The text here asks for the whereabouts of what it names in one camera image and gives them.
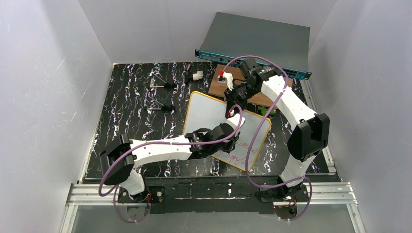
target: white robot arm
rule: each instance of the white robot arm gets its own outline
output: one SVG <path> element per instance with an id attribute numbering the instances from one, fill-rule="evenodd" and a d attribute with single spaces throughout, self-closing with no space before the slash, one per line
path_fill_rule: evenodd
<path id="1" fill-rule="evenodd" d="M 233 117 L 228 118 L 225 123 L 216 126 L 213 130 L 198 129 L 193 133 L 175 138 L 156 140 L 158 142 L 167 142 L 165 144 L 151 144 L 140 147 L 129 156 L 126 156 L 123 163 L 116 165 L 104 184 L 120 184 L 132 196 L 142 193 L 145 190 L 144 180 L 142 175 L 138 174 L 134 168 L 143 164 L 165 160 L 205 158 L 218 150 L 229 153 L 234 150 L 239 136 L 234 136 L 230 140 L 211 145 L 172 145 L 172 143 L 208 142 L 223 139 L 235 130 L 239 122 L 241 122 L 242 126 L 244 121 L 243 117 L 240 121 L 239 114 L 234 114 Z M 147 142 L 150 141 L 129 140 L 127 135 L 119 136 L 100 155 L 103 173 L 106 173 L 113 162 L 124 152 Z"/>
<path id="2" fill-rule="evenodd" d="M 283 89 L 284 78 L 274 66 L 261 66 L 255 59 L 250 58 L 242 61 L 239 68 L 245 78 L 239 85 L 234 84 L 230 73 L 221 73 L 228 87 L 224 92 L 227 108 L 234 104 L 244 108 L 247 100 L 259 92 L 272 101 L 283 92 L 276 106 L 290 123 L 293 133 L 288 139 L 289 159 L 278 183 L 303 177 L 316 155 L 327 146 L 329 117 L 326 114 L 318 115 L 307 107 L 290 87 Z M 298 188 L 302 180 L 284 185 L 282 195 L 285 196 Z"/>

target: white enclosure wall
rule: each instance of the white enclosure wall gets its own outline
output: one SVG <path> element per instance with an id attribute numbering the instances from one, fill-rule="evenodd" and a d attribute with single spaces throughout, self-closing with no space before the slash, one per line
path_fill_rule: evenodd
<path id="1" fill-rule="evenodd" d="M 113 63 L 197 61 L 216 12 L 308 26 L 311 45 L 335 1 L 79 0 Z"/>
<path id="2" fill-rule="evenodd" d="M 412 1 L 338 0 L 309 52 L 338 173 L 367 232 L 411 232 Z"/>
<path id="3" fill-rule="evenodd" d="M 113 65 L 77 0 L 0 1 L 0 232 L 58 232 Z"/>

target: black table surface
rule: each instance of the black table surface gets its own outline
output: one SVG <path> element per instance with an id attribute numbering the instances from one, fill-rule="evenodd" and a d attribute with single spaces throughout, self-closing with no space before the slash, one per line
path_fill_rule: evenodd
<path id="1" fill-rule="evenodd" d="M 182 73 L 188 64 L 192 71 L 202 70 L 204 78 L 184 84 Z M 99 153 L 120 134 L 128 134 L 130 139 L 157 140 L 172 138 L 183 133 L 189 97 L 193 91 L 207 93 L 217 63 L 155 63 L 115 65 L 104 101 L 100 122 L 91 151 L 84 182 L 101 178 Z M 149 84 L 163 85 L 163 79 L 177 84 L 177 88 L 166 90 L 154 88 L 150 95 L 166 104 L 173 104 L 176 111 L 145 111 L 144 100 Z M 294 80 L 294 93 L 306 103 L 300 82 Z M 159 107 L 150 100 L 149 106 Z M 258 106 L 248 104 L 247 110 L 261 114 Z M 286 118 L 276 111 L 270 116 L 272 128 L 269 131 L 258 158 L 251 170 L 252 175 L 278 176 L 289 158 L 286 142 L 292 133 Z M 146 164 L 138 168 L 145 177 L 204 177 L 204 176 L 245 176 L 245 172 L 212 157 L 197 160 L 169 160 Z M 329 173 L 325 158 L 319 154 L 307 173 Z"/>

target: brown wooden block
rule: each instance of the brown wooden block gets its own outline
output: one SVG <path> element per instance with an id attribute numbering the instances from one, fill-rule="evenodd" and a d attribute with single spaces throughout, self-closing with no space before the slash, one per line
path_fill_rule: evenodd
<path id="1" fill-rule="evenodd" d="M 227 86 L 225 83 L 218 83 L 218 75 L 220 71 L 224 68 L 224 65 L 217 65 L 215 75 L 213 75 L 212 84 L 210 85 L 208 94 L 224 97 L 224 91 L 226 90 Z M 237 67 L 228 67 L 226 69 L 226 73 L 231 73 L 234 79 L 244 80 L 240 69 Z M 293 80 L 289 79 L 288 86 L 292 87 Z M 257 105 L 262 105 L 265 107 L 270 107 L 273 104 L 267 96 L 262 94 L 261 92 L 254 95 L 252 98 L 248 100 L 249 103 L 254 103 Z"/>

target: gray floor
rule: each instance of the gray floor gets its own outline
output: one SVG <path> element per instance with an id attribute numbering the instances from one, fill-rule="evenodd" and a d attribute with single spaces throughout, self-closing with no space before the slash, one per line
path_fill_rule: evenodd
<path id="1" fill-rule="evenodd" d="M 126 207 L 120 207 L 126 217 Z M 136 224 L 122 222 L 113 206 L 79 206 L 74 233 L 352 233 L 346 205 L 311 205 L 298 221 L 278 221 L 274 216 L 258 213 L 173 213 L 149 215 Z"/>

